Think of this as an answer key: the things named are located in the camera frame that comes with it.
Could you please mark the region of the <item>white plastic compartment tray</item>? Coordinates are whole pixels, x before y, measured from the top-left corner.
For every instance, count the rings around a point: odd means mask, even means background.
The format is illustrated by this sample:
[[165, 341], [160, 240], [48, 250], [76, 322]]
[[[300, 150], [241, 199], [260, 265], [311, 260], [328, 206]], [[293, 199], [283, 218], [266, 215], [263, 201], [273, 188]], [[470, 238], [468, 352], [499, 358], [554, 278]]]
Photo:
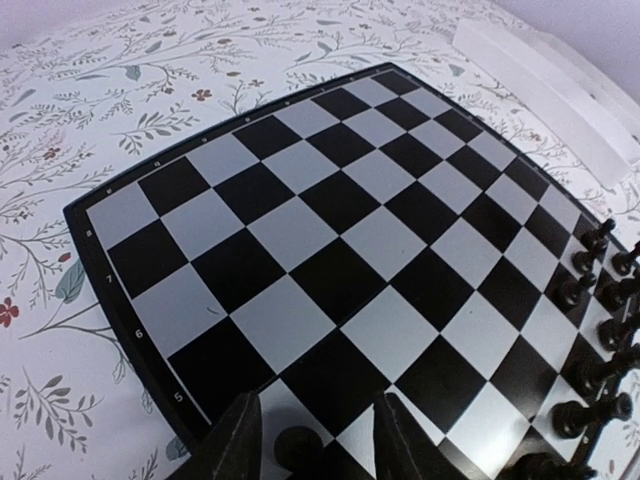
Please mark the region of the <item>white plastic compartment tray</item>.
[[556, 36], [462, 19], [453, 46], [525, 104], [607, 188], [639, 171], [639, 104]]

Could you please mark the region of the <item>black chess rook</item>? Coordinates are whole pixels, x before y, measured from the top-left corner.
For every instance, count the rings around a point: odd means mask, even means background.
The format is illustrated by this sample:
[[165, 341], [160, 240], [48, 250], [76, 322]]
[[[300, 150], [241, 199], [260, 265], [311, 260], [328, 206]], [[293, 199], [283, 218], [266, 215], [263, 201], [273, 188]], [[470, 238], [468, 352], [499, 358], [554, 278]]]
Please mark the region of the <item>black chess rook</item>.
[[281, 431], [274, 442], [277, 464], [299, 479], [319, 479], [324, 445], [320, 435], [307, 426]]

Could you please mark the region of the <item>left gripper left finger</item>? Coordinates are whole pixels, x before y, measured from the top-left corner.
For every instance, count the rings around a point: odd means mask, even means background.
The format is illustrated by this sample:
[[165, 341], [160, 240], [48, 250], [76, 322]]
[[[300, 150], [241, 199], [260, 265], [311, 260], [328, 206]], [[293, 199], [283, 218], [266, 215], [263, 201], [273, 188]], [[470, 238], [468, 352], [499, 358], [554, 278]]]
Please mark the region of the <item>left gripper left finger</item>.
[[242, 393], [169, 480], [259, 479], [262, 436], [259, 396]]

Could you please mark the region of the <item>black chess bishop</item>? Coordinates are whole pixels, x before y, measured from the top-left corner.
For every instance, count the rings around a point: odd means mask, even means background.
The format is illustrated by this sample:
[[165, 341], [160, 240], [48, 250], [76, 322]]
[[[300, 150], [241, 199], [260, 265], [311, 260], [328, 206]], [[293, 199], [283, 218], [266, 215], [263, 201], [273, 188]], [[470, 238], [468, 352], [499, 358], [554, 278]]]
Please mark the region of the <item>black chess bishop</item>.
[[597, 475], [588, 465], [559, 462], [546, 452], [524, 455], [513, 466], [514, 478], [523, 480], [588, 480]]

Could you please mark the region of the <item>black and white chessboard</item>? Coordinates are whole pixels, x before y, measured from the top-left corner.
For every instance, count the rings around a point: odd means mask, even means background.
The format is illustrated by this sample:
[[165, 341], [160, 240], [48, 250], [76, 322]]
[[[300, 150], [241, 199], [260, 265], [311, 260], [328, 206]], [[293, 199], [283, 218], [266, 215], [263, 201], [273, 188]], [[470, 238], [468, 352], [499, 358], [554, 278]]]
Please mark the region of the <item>black and white chessboard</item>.
[[64, 215], [87, 279], [189, 450], [259, 394], [264, 438], [316, 429], [322, 473], [372, 479], [373, 398], [397, 394], [470, 479], [544, 451], [628, 479], [639, 420], [558, 437], [577, 368], [626, 320], [610, 239], [575, 305], [571, 258], [599, 222], [490, 127], [383, 64], [236, 117], [122, 172]]

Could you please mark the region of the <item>black chess pawn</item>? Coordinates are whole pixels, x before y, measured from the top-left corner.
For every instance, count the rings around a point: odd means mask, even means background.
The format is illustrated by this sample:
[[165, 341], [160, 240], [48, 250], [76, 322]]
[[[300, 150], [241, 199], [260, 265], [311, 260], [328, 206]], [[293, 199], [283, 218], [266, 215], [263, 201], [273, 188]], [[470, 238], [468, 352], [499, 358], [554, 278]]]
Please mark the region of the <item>black chess pawn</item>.
[[632, 316], [625, 321], [610, 318], [597, 327], [597, 337], [601, 346], [609, 352], [618, 351], [639, 329], [639, 317]]
[[569, 275], [555, 291], [555, 298], [561, 309], [573, 309], [579, 305], [585, 292], [596, 284], [593, 273], [585, 273], [579, 279]]
[[572, 255], [571, 263], [578, 273], [587, 274], [593, 271], [596, 258], [597, 254], [592, 251], [578, 251]]

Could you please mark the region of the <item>black chess king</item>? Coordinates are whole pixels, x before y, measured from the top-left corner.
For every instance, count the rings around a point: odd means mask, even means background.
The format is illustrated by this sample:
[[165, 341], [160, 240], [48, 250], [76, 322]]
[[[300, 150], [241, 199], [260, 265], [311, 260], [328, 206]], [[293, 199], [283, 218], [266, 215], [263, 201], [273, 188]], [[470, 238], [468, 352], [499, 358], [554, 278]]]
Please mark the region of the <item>black chess king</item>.
[[576, 391], [583, 396], [595, 395], [611, 378], [622, 378], [639, 367], [639, 351], [617, 352], [605, 363], [582, 362], [575, 368]]

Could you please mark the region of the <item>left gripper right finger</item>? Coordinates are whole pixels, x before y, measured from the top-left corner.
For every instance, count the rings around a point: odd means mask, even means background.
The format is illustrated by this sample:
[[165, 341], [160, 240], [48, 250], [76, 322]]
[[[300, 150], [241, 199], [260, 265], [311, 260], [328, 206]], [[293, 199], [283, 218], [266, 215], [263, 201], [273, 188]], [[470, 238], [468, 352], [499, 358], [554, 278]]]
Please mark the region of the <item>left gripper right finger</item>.
[[377, 394], [373, 409], [377, 479], [466, 479], [432, 442], [395, 393]]

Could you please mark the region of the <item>black chess piece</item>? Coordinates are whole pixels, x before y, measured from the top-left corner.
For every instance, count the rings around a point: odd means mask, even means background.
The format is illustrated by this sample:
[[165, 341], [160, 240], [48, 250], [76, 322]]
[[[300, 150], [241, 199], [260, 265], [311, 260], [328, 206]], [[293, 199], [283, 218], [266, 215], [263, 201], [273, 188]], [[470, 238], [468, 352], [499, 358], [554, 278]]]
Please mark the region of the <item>black chess piece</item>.
[[629, 275], [634, 267], [634, 262], [639, 256], [640, 242], [634, 245], [629, 252], [618, 252], [611, 259], [614, 271], [620, 276]]
[[585, 232], [581, 236], [581, 243], [590, 253], [600, 256], [606, 251], [609, 243], [608, 235], [615, 227], [615, 220], [608, 218], [595, 229]]
[[639, 293], [639, 279], [626, 278], [607, 285], [601, 293], [601, 304], [610, 311], [624, 307], [627, 301]]
[[627, 421], [632, 413], [630, 395], [621, 393], [609, 400], [598, 400], [591, 406], [583, 406], [574, 400], [559, 403], [551, 409], [550, 415], [555, 434], [563, 439], [574, 439], [591, 425], [606, 426], [612, 420]]

